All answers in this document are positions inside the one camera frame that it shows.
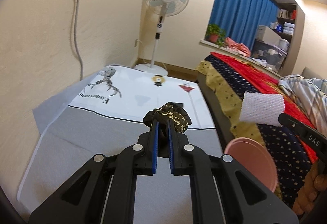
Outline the person's right hand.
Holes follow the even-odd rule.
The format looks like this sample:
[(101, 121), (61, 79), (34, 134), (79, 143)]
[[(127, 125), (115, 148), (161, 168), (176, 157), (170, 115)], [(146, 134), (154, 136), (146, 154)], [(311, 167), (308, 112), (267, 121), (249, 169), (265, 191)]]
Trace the person's right hand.
[(326, 175), (320, 174), (318, 170), (318, 161), (316, 161), (304, 180), (304, 186), (299, 190), (293, 211), (300, 216), (308, 213), (314, 208), (314, 201), (318, 193), (326, 190)]

